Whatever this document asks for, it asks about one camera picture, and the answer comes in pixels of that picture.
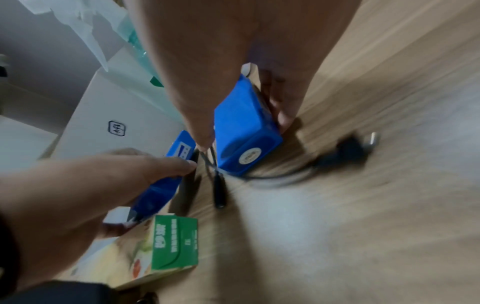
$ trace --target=black logo on white box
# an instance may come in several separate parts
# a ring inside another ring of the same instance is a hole
[[[125,136],[125,130],[127,127],[118,121],[110,120],[108,122],[108,132],[117,135],[117,136]]]

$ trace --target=white round sticker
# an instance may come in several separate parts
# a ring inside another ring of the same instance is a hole
[[[246,165],[250,164],[251,162],[255,161],[260,154],[262,153],[262,150],[260,148],[251,148],[246,150],[238,159],[238,162],[241,165]]]

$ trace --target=blue object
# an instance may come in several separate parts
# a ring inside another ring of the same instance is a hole
[[[193,138],[187,131],[181,131],[166,156],[177,156],[189,160],[192,158],[194,149]],[[181,181],[181,177],[167,177],[152,184],[142,193],[132,208],[136,212],[136,218],[143,219],[157,214],[173,198]]]
[[[242,175],[283,141],[268,107],[243,75],[215,109],[215,137],[217,165],[232,175]]]

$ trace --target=wooden surface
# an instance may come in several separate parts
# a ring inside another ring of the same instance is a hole
[[[199,266],[144,289],[161,304],[478,303],[479,99],[480,1],[364,1],[260,172],[379,131],[366,167],[274,189],[228,179],[225,210],[204,178]]]

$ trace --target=green and yellow box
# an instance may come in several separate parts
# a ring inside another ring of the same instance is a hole
[[[130,288],[199,262],[198,221],[156,215],[116,239],[58,279]]]

